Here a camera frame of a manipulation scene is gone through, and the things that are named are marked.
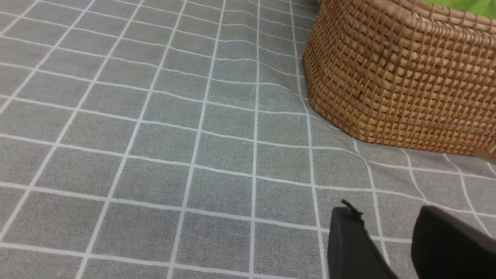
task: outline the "woven basket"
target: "woven basket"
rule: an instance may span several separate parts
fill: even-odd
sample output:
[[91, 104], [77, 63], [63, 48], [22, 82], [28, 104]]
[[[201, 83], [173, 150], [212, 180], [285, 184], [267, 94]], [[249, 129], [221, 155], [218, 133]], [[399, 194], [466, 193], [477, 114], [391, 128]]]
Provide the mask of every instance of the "woven basket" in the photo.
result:
[[496, 149], [496, 20], [421, 0], [324, 0], [303, 55], [312, 107], [359, 140]]

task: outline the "grid pattern tablecloth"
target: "grid pattern tablecloth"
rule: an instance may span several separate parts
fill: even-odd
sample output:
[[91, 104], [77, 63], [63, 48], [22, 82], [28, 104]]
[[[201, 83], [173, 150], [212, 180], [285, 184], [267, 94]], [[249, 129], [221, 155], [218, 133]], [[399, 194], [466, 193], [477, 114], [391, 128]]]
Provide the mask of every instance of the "grid pattern tablecloth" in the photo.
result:
[[0, 277], [324, 278], [347, 199], [402, 278], [420, 206], [496, 235], [478, 159], [308, 104], [314, 0], [0, 0]]

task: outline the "black object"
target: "black object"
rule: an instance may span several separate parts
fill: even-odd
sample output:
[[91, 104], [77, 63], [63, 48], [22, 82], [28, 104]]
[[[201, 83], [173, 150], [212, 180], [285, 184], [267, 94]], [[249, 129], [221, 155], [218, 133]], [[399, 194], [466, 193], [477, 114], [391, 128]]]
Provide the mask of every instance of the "black object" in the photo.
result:
[[332, 210], [327, 260], [331, 279], [398, 279], [365, 230], [362, 213], [347, 208]]
[[496, 279], [496, 240], [423, 206], [413, 231], [412, 262], [420, 279]]
[[[362, 213], [332, 210], [330, 279], [398, 279], [364, 227]], [[423, 206], [415, 223], [412, 261], [419, 279], [496, 279], [496, 240], [444, 211]]]

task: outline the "rattan basket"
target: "rattan basket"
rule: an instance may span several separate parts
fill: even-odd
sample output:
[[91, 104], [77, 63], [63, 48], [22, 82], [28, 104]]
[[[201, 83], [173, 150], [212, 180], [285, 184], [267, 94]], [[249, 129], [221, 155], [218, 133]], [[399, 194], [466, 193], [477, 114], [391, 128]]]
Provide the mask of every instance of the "rattan basket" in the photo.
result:
[[367, 142], [496, 149], [496, 20], [421, 0], [324, 0], [303, 55], [312, 107]]

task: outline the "green fabric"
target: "green fabric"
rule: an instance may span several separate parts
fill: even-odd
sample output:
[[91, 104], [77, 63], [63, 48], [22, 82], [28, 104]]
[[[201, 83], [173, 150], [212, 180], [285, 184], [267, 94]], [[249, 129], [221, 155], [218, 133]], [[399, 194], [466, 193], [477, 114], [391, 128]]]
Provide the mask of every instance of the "green fabric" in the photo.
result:
[[426, 0], [439, 6], [496, 18], [496, 0]]

